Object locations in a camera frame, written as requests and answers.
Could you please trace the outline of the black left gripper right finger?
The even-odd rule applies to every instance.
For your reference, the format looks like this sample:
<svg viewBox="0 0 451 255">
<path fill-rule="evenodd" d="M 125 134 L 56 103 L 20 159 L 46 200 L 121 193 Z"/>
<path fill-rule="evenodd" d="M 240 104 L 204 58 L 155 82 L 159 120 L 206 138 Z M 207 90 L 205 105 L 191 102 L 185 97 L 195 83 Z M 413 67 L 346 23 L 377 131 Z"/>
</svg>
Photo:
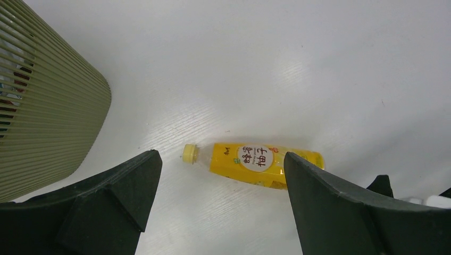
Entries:
<svg viewBox="0 0 451 255">
<path fill-rule="evenodd" d="M 450 254 L 450 210 L 372 192 L 289 152 L 288 194 L 303 254 Z"/>
</svg>

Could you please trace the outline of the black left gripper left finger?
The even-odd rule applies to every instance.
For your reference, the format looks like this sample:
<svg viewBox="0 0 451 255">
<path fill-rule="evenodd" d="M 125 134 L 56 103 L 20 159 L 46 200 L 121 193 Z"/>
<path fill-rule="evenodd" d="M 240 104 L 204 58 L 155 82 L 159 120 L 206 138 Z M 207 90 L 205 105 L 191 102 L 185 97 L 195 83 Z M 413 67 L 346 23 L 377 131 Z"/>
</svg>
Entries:
<svg viewBox="0 0 451 255">
<path fill-rule="evenodd" d="M 1 204 L 1 254 L 134 254 L 161 176 L 148 150 L 24 202 Z"/>
</svg>

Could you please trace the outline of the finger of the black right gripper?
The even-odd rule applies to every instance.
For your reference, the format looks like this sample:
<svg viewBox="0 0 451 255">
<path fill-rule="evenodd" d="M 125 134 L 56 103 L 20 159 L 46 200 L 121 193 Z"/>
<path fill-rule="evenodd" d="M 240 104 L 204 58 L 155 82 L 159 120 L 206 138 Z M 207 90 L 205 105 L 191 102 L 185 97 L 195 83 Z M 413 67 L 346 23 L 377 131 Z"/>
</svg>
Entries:
<svg viewBox="0 0 451 255">
<path fill-rule="evenodd" d="M 388 175 L 376 176 L 373 182 L 366 189 L 386 197 L 394 197 Z"/>
</svg>

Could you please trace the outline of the yellow juice bottle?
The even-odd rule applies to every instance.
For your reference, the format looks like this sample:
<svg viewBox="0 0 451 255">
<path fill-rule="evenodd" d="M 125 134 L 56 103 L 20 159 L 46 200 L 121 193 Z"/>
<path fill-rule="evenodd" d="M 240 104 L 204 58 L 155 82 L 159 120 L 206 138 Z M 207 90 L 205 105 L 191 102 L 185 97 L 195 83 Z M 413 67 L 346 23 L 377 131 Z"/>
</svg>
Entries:
<svg viewBox="0 0 451 255">
<path fill-rule="evenodd" d="M 283 162 L 288 152 L 324 169 L 323 156 L 318 152 L 270 144 L 212 143 L 203 147 L 186 144 L 181 158 L 187 164 L 201 165 L 211 173 L 235 181 L 286 190 Z"/>
</svg>

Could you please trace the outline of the red gold drink bottle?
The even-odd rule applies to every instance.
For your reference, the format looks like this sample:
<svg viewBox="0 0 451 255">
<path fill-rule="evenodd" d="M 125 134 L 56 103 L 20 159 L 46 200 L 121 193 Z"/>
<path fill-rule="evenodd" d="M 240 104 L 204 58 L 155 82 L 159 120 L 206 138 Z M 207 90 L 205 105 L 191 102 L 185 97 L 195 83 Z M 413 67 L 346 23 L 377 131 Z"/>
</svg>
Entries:
<svg viewBox="0 0 451 255">
<path fill-rule="evenodd" d="M 10 75 L 14 76 L 14 79 L 11 77 L 1 76 L 1 80 L 11 82 L 16 84 L 18 87 L 14 87 L 8 84 L 1 83 L 1 89 L 5 91 L 1 91 L 1 111 L 5 112 L 16 112 L 17 109 L 7 107 L 6 105 L 20 106 L 20 100 L 22 99 L 22 94 L 25 93 L 25 87 L 28 85 L 24 80 L 30 80 L 28 75 L 25 73 L 32 73 L 32 70 L 21 66 L 19 68 L 20 72 L 12 72 Z"/>
</svg>

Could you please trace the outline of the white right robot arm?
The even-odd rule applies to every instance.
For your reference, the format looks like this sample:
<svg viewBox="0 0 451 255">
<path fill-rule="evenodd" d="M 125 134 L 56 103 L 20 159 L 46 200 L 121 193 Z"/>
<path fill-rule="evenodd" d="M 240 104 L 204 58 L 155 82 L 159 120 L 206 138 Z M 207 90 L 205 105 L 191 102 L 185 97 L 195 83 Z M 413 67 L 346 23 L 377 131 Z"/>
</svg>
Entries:
<svg viewBox="0 0 451 255">
<path fill-rule="evenodd" d="M 367 187 L 375 193 L 394 198 L 388 175 L 378 175 Z M 431 195 L 425 199 L 417 197 L 398 198 L 398 200 L 435 208 L 450 209 L 450 188 L 438 195 Z"/>
</svg>

